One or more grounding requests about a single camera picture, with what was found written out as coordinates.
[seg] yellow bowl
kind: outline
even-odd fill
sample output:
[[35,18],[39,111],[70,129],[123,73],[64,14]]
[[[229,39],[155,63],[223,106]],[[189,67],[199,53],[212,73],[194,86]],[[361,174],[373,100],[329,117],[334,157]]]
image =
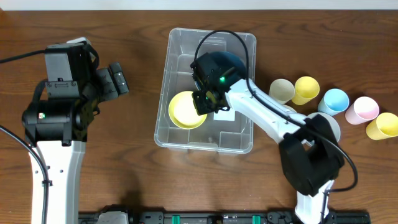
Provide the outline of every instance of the yellow bowl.
[[169,116],[175,125],[183,129],[193,129],[205,122],[207,114],[198,115],[193,105],[192,91],[183,91],[172,98]]

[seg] black cable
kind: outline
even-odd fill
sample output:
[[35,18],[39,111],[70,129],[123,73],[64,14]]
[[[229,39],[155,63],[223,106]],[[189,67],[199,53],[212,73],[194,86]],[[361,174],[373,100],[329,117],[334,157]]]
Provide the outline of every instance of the black cable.
[[42,185],[44,187],[44,192],[43,192],[43,210],[42,210],[42,224],[46,224],[47,222],[47,210],[49,207],[49,185],[50,185],[50,180],[49,180],[49,173],[47,172],[46,166],[44,165],[43,161],[37,155],[35,151],[20,137],[15,135],[12,131],[8,130],[7,128],[3,127],[0,125],[0,130],[4,131],[6,134],[11,136],[13,139],[15,139],[19,144],[25,147],[25,149],[28,150],[28,152],[33,156],[33,158],[36,160],[38,163],[40,170],[42,171],[43,174],[43,182]]
[[286,121],[297,125],[298,127],[302,128],[303,130],[305,130],[306,132],[324,140],[325,142],[327,142],[328,144],[331,144],[332,146],[334,146],[334,148],[343,155],[343,157],[347,160],[347,162],[349,163],[349,165],[351,166],[353,173],[354,173],[354,182],[345,188],[341,188],[341,189],[330,189],[330,190],[326,190],[324,192],[324,197],[323,197],[323,205],[322,205],[322,211],[321,211],[321,223],[323,224],[324,222],[324,212],[325,212],[325,207],[326,207],[326,198],[327,196],[329,196],[329,193],[331,192],[344,192],[344,191],[348,191],[353,189],[356,184],[358,183],[358,170],[355,167],[354,162],[351,160],[351,158],[349,157],[349,155],[347,155],[347,153],[342,150],[342,148],[340,148],[339,146],[337,146],[335,143],[331,142],[328,138],[324,137],[324,135],[313,131],[312,129],[307,128],[305,125],[299,123],[298,121],[295,121],[294,119],[292,119],[290,116],[286,116],[283,113],[279,112],[277,109],[274,109],[273,107],[269,106],[267,103],[263,102],[263,100],[257,96],[256,92],[251,88],[250,83],[249,83],[249,53],[248,53],[248,48],[246,47],[246,44],[244,43],[244,41],[242,40],[242,38],[240,38],[240,36],[232,31],[229,30],[214,30],[212,32],[210,32],[209,34],[207,34],[199,43],[197,50],[195,52],[195,57],[194,57],[194,61],[197,59],[197,55],[198,55],[198,51],[200,46],[202,45],[202,43],[204,43],[204,41],[211,36],[214,33],[217,32],[227,32],[230,33],[232,35],[234,35],[235,37],[238,38],[238,40],[242,43],[243,48],[244,48],[244,53],[246,54],[246,85],[248,86],[248,90],[250,91],[250,93],[252,94],[252,96],[258,100],[263,106],[265,106],[267,109],[271,110],[272,112],[274,112],[276,115],[280,116],[281,118],[285,119]]
[[44,53],[44,50],[36,50],[34,52],[30,52],[30,53],[26,53],[26,54],[22,54],[22,55],[17,55],[17,56],[13,56],[11,58],[5,58],[5,59],[1,59],[0,63],[6,63],[6,62],[11,62],[13,60],[18,60],[18,59],[22,59],[22,58],[26,58],[26,57],[30,57],[33,55],[37,55],[37,54],[42,54]]

